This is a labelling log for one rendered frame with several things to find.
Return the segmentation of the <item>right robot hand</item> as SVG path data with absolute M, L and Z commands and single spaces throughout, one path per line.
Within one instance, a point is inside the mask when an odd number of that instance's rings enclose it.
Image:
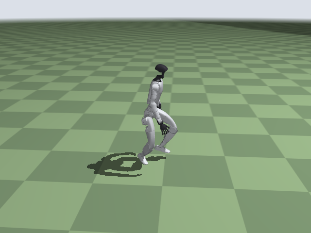
M 157 123 L 159 124 L 159 122 L 157 121 Z M 167 129 L 167 127 L 169 128 L 169 126 L 167 126 L 167 125 L 165 125 L 165 124 L 163 124 L 164 122 L 162 121 L 162 123 L 160 123 L 159 125 L 160 125 L 160 129 L 161 129 L 161 131 L 162 131 L 162 135 L 163 134 L 165 134 L 165 132 L 166 132 L 166 134 L 167 134 L 167 131 L 168 131 L 168 129 Z M 163 133 L 164 132 L 164 133 Z M 169 132 L 169 131 L 168 131 Z

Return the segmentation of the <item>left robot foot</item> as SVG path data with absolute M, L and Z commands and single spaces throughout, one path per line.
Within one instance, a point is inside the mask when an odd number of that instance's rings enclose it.
M 164 153 L 170 153 L 170 150 L 166 149 L 165 147 L 160 148 L 159 145 L 155 146 L 155 150 L 158 150 L 158 151 L 161 151 L 161 152 L 164 152 Z

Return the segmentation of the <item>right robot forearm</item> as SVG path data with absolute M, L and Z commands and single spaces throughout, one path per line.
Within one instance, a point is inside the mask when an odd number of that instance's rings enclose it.
M 158 109 L 157 109 L 157 106 L 156 106 L 156 103 L 152 103 L 151 104 L 151 109 L 152 109 L 152 113 L 154 114 L 155 116 L 155 119 L 160 123 L 162 123 L 162 119 L 159 115 L 159 112 L 158 112 Z

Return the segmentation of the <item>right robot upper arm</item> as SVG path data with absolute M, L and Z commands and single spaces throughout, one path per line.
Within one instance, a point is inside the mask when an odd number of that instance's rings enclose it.
M 155 103 L 158 91 L 159 91 L 159 85 L 154 83 L 151 88 L 150 107 L 152 103 Z

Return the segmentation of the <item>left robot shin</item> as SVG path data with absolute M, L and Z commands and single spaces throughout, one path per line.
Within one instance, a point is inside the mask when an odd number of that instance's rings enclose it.
M 168 129 L 169 131 L 169 129 Z M 178 132 L 178 130 L 175 132 L 175 133 L 171 133 L 170 131 L 167 132 L 167 134 L 164 135 L 164 139 L 163 141 L 161 142 L 161 144 L 159 145 L 160 148 L 163 148 L 164 145 L 167 144 L 167 142 L 169 142 L 173 137 L 174 135 Z

